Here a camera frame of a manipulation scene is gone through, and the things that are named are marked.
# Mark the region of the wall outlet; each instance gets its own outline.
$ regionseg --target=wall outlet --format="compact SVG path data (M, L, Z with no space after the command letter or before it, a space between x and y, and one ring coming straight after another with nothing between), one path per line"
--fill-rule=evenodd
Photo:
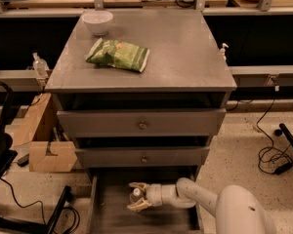
M270 74L265 83L264 86L275 86L276 85L276 79L279 75L278 74Z

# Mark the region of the drawer knob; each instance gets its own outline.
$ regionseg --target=drawer knob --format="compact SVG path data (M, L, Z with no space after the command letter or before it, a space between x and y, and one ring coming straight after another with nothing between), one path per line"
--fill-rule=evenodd
M146 156L142 157L141 162L142 163L147 163L147 157Z
M146 128L147 128L147 123L144 122L144 121L141 121L141 122L139 123L139 128L140 128L141 130L146 129Z

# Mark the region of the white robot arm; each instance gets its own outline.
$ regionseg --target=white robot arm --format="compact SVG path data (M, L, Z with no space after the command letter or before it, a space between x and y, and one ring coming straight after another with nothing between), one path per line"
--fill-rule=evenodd
M216 220L217 234L275 234L272 218L252 193L243 187L230 185L218 195L192 180L182 177L176 184L130 183L134 188L127 208L139 212L147 207L170 204L176 208L191 208L196 204Z

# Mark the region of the tile floor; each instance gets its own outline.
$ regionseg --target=tile floor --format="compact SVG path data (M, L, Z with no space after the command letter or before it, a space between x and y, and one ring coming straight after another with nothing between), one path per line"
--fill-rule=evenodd
M247 188L272 215L277 233L293 234L293 168L282 175L266 175L258 169L258 153L269 146L271 141L258 129L256 123L271 103L271 100L230 101L229 112L219 134L212 141L209 156L199 173L197 183L215 193L229 184ZM16 119L13 125L7 127L7 132L13 134L20 122L21 118ZM273 138L274 146L283 150L288 146L288 141L284 136L273 135L279 123L284 123L293 135L292 99L276 101L259 124ZM26 153L28 146L15 149L19 152L16 158L18 160ZM292 147L287 153L293 159ZM29 172L28 166L21 168L14 163L4 178L13 184L16 197L22 205L41 200L46 219L49 219L57 204L63 187L70 185L75 196L70 205L79 211L81 218L75 233L86 234L91 184L86 173L77 167L68 174L41 174ZM216 234L215 219L204 210L200 211L203 232ZM13 200L10 188L2 181L0 215L42 222L40 206L19 208ZM65 212L56 228L57 233L62 233L72 221L72 214ZM20 232L0 229L0 233Z

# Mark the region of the chip bag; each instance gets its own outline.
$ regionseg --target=chip bag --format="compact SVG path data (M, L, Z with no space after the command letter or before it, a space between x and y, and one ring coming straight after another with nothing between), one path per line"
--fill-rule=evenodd
M119 40L100 38L91 48L86 61L121 69L143 72L147 65L149 49Z

